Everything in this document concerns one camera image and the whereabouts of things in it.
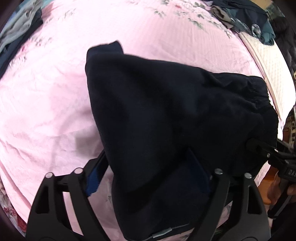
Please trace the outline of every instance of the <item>bed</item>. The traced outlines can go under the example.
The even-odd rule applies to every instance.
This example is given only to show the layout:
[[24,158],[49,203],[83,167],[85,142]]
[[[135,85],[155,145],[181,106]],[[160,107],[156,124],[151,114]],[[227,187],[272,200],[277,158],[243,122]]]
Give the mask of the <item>bed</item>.
[[[278,47],[234,34],[202,1],[55,0],[42,12],[44,24],[0,80],[0,204],[23,235],[44,175],[68,174],[103,149],[84,71],[92,46],[119,40],[127,54],[262,77],[279,116],[282,139],[295,89]],[[268,164],[262,167],[257,184],[268,169]],[[110,239],[124,240],[112,209],[111,182],[108,169],[89,200]],[[80,233],[70,197],[64,198],[73,230]]]

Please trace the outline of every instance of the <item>human hand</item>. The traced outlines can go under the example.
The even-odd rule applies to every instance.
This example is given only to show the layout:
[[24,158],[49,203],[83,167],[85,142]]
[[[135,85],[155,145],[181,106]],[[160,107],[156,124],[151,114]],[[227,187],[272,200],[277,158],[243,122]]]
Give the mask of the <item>human hand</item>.
[[[276,202],[278,201],[279,197],[281,196],[281,190],[279,188],[280,182],[281,182],[281,179],[276,174],[274,176],[274,181],[271,183],[271,185],[268,188],[267,197],[271,201],[272,205],[275,205]],[[296,184],[293,184],[288,188],[287,194],[289,196],[293,195],[290,202],[296,202]]]

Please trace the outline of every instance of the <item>pink bedsheet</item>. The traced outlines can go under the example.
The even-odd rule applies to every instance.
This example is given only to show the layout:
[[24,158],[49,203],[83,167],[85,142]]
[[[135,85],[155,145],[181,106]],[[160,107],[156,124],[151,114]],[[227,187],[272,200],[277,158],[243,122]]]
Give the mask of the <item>pink bedsheet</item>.
[[[0,176],[24,221],[47,172],[68,174],[103,149],[84,71],[90,47],[119,40],[127,54],[262,76],[241,40],[204,8],[199,0],[55,0],[43,10],[44,25],[0,80]],[[122,240],[104,205],[102,197],[96,214]]]

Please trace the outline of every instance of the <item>silver bolt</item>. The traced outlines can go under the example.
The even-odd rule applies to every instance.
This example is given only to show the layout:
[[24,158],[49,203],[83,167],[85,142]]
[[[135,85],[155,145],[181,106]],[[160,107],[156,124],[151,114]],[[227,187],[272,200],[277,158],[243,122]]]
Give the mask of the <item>silver bolt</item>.
[[248,173],[248,172],[246,172],[246,173],[244,174],[244,176],[245,176],[245,178],[247,178],[247,179],[251,179],[251,178],[252,178],[252,175],[251,175],[250,173]]
[[217,175],[222,175],[223,174],[223,171],[220,168],[217,168],[217,169],[215,169],[215,173]]
[[81,174],[82,172],[83,172],[83,169],[82,169],[81,167],[76,168],[76,169],[74,170],[74,173],[75,173],[75,174]]
[[51,178],[54,174],[52,172],[48,172],[45,174],[46,178]]

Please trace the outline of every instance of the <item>gray garment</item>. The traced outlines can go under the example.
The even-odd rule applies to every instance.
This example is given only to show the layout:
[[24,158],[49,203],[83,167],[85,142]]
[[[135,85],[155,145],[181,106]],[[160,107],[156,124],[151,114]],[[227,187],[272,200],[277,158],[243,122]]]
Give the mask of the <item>gray garment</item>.
[[12,43],[28,31],[36,12],[42,7],[42,5],[42,0],[28,1],[6,24],[0,33],[0,53],[7,44]]
[[211,13],[219,19],[228,29],[233,28],[232,20],[228,16],[228,14],[223,11],[219,6],[212,6],[211,7]]

